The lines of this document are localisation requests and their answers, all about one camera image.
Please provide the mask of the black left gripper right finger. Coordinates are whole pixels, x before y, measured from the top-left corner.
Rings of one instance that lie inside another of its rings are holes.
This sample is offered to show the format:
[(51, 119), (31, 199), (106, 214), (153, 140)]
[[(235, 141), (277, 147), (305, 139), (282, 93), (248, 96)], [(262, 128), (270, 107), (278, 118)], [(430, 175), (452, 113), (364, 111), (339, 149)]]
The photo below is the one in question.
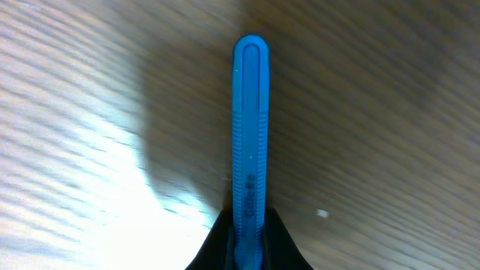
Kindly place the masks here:
[(262, 248), (264, 270), (314, 270), (300, 253), (274, 208), (265, 210)]

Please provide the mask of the blue disposable razor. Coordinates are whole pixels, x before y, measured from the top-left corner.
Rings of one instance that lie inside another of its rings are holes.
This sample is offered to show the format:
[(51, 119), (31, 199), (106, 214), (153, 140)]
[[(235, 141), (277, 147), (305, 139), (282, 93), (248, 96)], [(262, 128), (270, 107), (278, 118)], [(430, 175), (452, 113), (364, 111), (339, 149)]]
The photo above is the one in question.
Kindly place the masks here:
[(247, 34), (232, 60), (233, 256), (239, 270), (263, 267), (269, 93), (269, 46)]

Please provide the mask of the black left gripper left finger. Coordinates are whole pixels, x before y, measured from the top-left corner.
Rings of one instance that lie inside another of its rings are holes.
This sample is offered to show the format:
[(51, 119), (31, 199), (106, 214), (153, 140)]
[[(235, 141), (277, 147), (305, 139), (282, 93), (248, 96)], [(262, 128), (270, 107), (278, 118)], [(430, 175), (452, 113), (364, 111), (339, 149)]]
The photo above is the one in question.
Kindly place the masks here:
[(186, 270), (234, 270), (235, 232), (231, 210), (222, 210)]

